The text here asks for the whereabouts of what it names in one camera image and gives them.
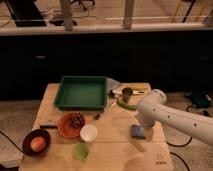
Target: brown bowl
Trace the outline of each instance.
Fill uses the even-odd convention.
[[[31,148],[31,143],[36,137],[42,137],[45,141],[45,146],[39,150],[39,151],[34,151]],[[44,154],[44,152],[47,150],[48,146],[50,144],[50,134],[44,129],[36,129],[32,132],[30,132],[24,139],[23,144],[22,144],[22,149],[24,154],[27,156],[38,156]]]
[[[80,136],[81,128],[85,125],[85,119],[83,115],[80,114],[83,119],[81,125],[78,127],[71,126],[72,119],[76,116],[76,114],[80,113],[68,113],[58,120],[57,127],[61,136],[65,138],[74,138]]]

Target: egg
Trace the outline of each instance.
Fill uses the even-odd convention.
[[[46,146],[46,141],[43,137],[41,136],[38,136],[38,137],[35,137],[32,141],[31,141],[31,144],[30,144],[30,147],[31,149],[34,151],[34,152],[39,152],[41,150],[43,150]]]

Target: floor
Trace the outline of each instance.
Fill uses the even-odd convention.
[[[55,27],[49,21],[61,13],[59,0],[37,0],[35,2],[47,25]],[[78,3],[71,5],[73,18],[78,25],[122,24],[125,0],[96,0],[95,6],[85,1],[87,11]],[[135,0],[133,23],[171,23],[182,22],[190,3],[182,0]],[[201,22],[212,9],[210,0],[197,0],[186,22]],[[15,27],[6,5],[0,1],[0,28]]]
[[[167,93],[167,106],[180,110],[186,110],[191,102],[183,97],[183,93]],[[19,147],[21,147],[23,138],[30,132],[36,113],[38,111],[40,100],[27,101],[2,101],[0,102],[0,130],[11,137]],[[191,108],[190,112],[201,114],[204,109]],[[213,117],[213,107],[207,110]],[[184,144],[189,136],[185,135],[171,127],[163,124],[164,133],[167,142],[173,144]],[[212,171],[213,170],[213,147],[210,147],[196,139],[182,148],[171,147],[169,150],[181,156],[188,164],[191,171]],[[17,151],[8,141],[0,136],[0,164],[15,167],[11,163],[18,165],[22,154]],[[171,155],[174,164],[174,171],[186,170],[182,161],[176,156]],[[16,171],[18,168],[3,169],[0,171]]]

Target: wooden table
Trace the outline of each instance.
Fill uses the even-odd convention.
[[[148,83],[125,83],[126,86],[146,87],[145,93],[150,92]],[[41,102],[34,126],[38,129],[42,123],[56,124],[57,120],[70,111],[61,111],[54,107],[53,102],[59,84],[49,84]],[[144,95],[131,97],[131,102],[137,102]],[[110,104],[115,99],[108,99]],[[81,140],[80,138],[63,138],[57,129],[47,129],[51,135],[51,144],[42,157],[24,156],[20,171],[166,171],[172,170],[164,133],[159,122],[154,126],[154,135],[151,141],[137,140],[130,136],[130,126],[138,124],[134,118],[136,111],[129,111],[115,105],[109,108],[99,120],[92,117],[97,111],[83,111],[87,123],[96,125],[98,136],[94,143],[88,144],[89,155],[85,161],[75,160],[72,149]]]

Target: green tray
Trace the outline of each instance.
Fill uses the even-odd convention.
[[[103,110],[106,101],[106,77],[64,76],[54,105],[59,109]]]

